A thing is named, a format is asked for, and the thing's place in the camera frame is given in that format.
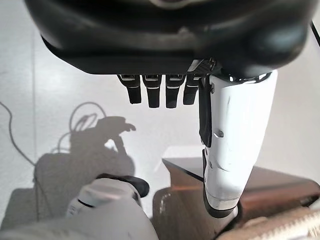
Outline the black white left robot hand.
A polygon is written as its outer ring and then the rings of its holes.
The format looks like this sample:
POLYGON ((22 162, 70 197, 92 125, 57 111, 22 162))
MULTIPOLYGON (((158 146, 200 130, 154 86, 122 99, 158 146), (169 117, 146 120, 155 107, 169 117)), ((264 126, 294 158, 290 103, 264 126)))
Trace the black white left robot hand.
POLYGON ((316 0, 27 0, 46 47, 93 75, 117 75, 132 104, 199 99, 203 200, 238 205, 261 150, 277 70, 302 52, 316 0))

